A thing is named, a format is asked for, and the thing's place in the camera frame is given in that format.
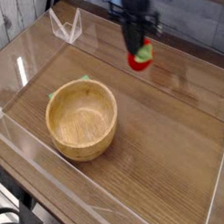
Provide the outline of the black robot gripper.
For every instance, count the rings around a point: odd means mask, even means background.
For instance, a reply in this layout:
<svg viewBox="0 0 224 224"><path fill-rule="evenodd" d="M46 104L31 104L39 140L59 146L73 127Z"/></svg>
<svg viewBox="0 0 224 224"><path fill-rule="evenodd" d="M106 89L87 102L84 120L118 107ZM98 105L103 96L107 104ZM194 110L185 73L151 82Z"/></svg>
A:
<svg viewBox="0 0 224 224"><path fill-rule="evenodd" d="M157 11L139 10L131 11L113 0L107 2L109 7L109 17L118 21L122 25L122 33L127 51L134 55L144 44L144 34L146 32L159 35L162 32L160 24L160 14Z"/></svg>

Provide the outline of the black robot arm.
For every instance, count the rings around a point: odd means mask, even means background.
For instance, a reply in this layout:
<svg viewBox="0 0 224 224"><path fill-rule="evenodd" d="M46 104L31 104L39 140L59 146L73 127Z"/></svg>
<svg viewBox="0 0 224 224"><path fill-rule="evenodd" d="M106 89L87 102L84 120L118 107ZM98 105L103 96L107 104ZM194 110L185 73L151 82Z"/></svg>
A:
<svg viewBox="0 0 224 224"><path fill-rule="evenodd" d="M160 35L160 14L152 10L151 0L107 0L109 18L121 24L127 51L136 55L145 35Z"/></svg>

